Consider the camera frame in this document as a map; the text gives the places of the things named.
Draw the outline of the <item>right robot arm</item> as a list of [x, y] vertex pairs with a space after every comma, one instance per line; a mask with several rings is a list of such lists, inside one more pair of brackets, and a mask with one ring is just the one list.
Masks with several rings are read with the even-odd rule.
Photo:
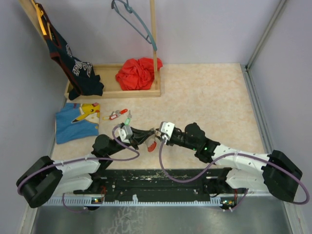
[[246, 188], [294, 202], [302, 172], [283, 152], [257, 154], [228, 147], [207, 138], [195, 122], [183, 131], [171, 122], [163, 122], [159, 130], [166, 145], [193, 150], [201, 162], [229, 168], [218, 180], [220, 191], [229, 193], [232, 189]]

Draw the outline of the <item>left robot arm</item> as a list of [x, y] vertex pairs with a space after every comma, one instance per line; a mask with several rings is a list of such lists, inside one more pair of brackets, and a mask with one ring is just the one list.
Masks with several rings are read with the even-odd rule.
[[117, 125], [126, 135], [121, 137], [101, 134], [95, 139], [93, 151], [84, 157], [71, 160], [39, 158], [16, 182], [17, 192], [31, 208], [38, 208], [56, 194], [75, 191], [96, 193], [101, 181], [93, 174], [105, 170], [112, 162], [127, 162], [139, 157], [139, 145], [154, 135], [154, 129], [139, 130]]

